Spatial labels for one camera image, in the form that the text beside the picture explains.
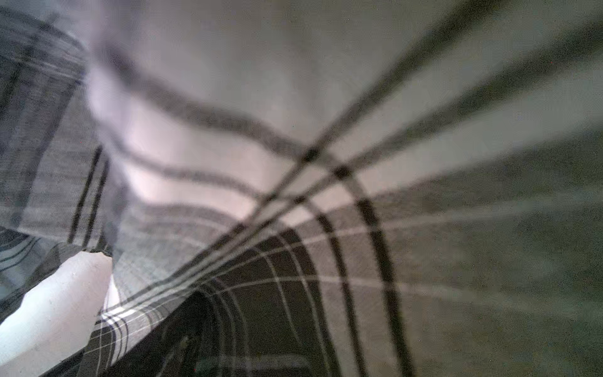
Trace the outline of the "grey plaid shirt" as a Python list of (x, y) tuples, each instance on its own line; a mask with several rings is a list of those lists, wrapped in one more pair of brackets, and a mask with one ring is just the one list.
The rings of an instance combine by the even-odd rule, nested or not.
[(600, 1), (4, 1), (4, 376), (600, 376)]

